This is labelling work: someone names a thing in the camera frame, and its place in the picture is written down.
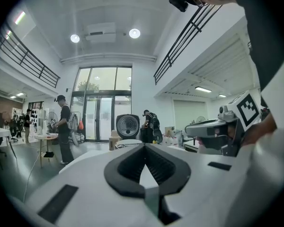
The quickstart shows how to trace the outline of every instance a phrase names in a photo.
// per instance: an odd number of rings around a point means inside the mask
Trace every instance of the cardboard box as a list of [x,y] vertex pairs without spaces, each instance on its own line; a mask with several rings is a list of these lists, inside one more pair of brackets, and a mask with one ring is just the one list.
[[109,150],[114,150],[115,144],[120,140],[122,140],[121,137],[109,137]]
[[170,135],[170,131],[174,131],[175,130],[175,127],[174,126],[170,126],[170,127],[165,127],[165,136],[171,136]]

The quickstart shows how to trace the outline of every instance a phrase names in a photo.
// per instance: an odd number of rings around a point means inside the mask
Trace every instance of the black rubber pad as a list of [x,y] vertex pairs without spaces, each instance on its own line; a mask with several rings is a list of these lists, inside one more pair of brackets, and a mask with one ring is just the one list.
[[222,164],[222,163],[218,163],[218,162],[210,162],[208,164],[208,166],[212,166],[212,167],[224,170],[224,171],[229,171],[231,169],[230,165]]
[[54,224],[78,189],[78,187],[70,185],[63,186],[40,210],[38,215]]

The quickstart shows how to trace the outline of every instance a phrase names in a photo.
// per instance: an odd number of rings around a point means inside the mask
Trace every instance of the doorway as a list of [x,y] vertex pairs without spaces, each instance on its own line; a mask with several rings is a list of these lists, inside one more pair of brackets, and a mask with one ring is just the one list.
[[85,113],[85,133],[87,141],[106,142],[111,135],[111,96],[87,96]]

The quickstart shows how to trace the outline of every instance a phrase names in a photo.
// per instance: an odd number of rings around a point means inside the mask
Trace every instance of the white panel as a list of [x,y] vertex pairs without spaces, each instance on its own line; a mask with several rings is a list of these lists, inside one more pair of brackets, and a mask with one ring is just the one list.
[[177,130],[182,130],[185,127],[196,121],[199,116],[207,119],[206,104],[203,102],[190,102],[174,100],[175,107],[175,124]]

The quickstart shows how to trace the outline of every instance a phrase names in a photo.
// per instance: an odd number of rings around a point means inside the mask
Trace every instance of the man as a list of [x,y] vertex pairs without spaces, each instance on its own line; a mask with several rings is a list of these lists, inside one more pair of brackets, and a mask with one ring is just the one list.
[[27,114],[25,115],[25,122],[24,122],[24,129],[25,129],[25,143],[28,144],[28,136],[29,136],[29,126],[32,124],[32,122],[30,121],[30,114],[31,114],[32,110],[27,109]]
[[146,116],[146,120],[142,125],[143,128],[147,127],[147,142],[152,144],[154,140],[153,130],[159,128],[159,121],[157,115],[155,113],[151,113],[148,110],[144,110],[143,116]]
[[67,121],[70,118],[71,110],[65,102],[65,96],[59,95],[57,97],[58,105],[61,107],[61,118],[60,121],[54,124],[54,128],[58,127],[59,133],[59,144],[62,155],[61,164],[67,165],[74,160],[71,153],[69,136],[70,129],[68,128]]
[[[261,90],[277,73],[284,62],[284,0],[280,0],[280,7],[273,0],[186,0],[193,5],[222,5],[237,3],[245,9],[248,21],[248,34],[252,49],[250,56],[259,75]],[[276,129],[272,114],[261,123],[255,124],[245,132],[242,145],[254,144],[263,135],[272,133]]]

